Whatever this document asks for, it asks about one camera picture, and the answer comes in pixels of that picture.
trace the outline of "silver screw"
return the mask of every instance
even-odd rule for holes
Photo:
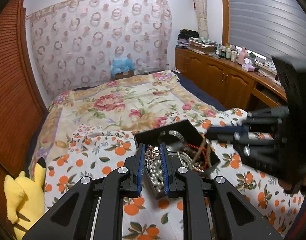
[[[88,184],[91,181],[89,177],[83,177],[81,178],[81,183],[82,184]]]
[[[234,138],[236,141],[238,141],[240,139],[240,134],[238,132],[234,133]]]
[[[251,155],[251,150],[249,149],[248,146],[245,146],[245,147],[244,147],[244,154],[245,154],[246,156],[250,156],[250,155]]]
[[[178,170],[179,173],[182,173],[182,174],[184,174],[188,171],[188,169],[186,167],[179,167],[177,170]]]
[[[128,171],[128,168],[126,168],[126,167],[120,167],[120,168],[118,169],[118,172],[121,173],[121,174],[124,174],[124,173],[126,173],[127,171]]]
[[[225,178],[222,177],[222,176],[218,176],[216,177],[216,182],[219,183],[219,184],[223,184],[225,182]]]

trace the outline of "black box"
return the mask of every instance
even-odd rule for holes
[[[196,130],[196,128],[191,124],[191,122],[186,119],[186,120],[168,124],[168,125],[165,125],[159,128],[155,128],[152,130],[134,134],[134,139],[137,144],[137,147],[139,146],[141,142],[145,144],[145,150],[147,149],[148,144],[159,147],[160,144],[158,143],[157,139],[160,133],[162,131],[165,131],[166,133],[168,133],[169,130],[178,131],[181,135],[183,135],[185,141],[188,144],[200,146],[200,144],[202,143],[202,140],[203,140],[202,136]],[[174,141],[163,141],[163,142],[165,142],[168,145],[174,145],[176,143],[176,138],[174,138]],[[217,165],[221,162],[213,150],[211,150],[210,159],[211,159],[212,167],[206,168],[204,172],[200,172],[199,173],[200,176],[202,177],[209,176],[214,171],[214,169],[217,167]],[[163,191],[162,192],[155,191],[154,186],[152,185],[151,180],[149,179],[149,173],[146,168],[144,169],[144,172],[146,174],[147,181],[149,182],[148,184],[150,185],[150,188],[154,192],[155,198],[162,198],[163,196],[165,196],[165,193]]]

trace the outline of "pikachu plush toy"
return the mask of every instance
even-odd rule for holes
[[[24,234],[44,214],[45,166],[45,160],[40,158],[34,169],[34,180],[25,177],[24,171],[16,179],[9,175],[5,177],[7,218],[14,225],[18,240],[22,240]]]

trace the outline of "potted plant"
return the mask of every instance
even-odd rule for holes
[[[251,62],[252,62],[252,66],[255,65],[255,58],[256,58],[256,56],[255,56],[255,54],[252,52],[252,53],[249,55],[249,59],[250,59]]]

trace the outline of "floral blanket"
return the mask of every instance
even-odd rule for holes
[[[219,112],[200,102],[170,71],[62,93],[50,107],[32,160],[34,166],[46,158],[45,211],[81,177],[100,178],[123,166],[136,153],[136,131],[188,119],[203,134],[212,125],[236,125],[245,117],[240,109]],[[304,197],[286,195],[276,178],[241,164],[231,145],[213,141],[212,147],[221,163],[211,177],[228,179],[285,236]],[[141,197],[124,199],[123,238],[183,239],[182,211],[181,199],[156,200],[144,184]]]

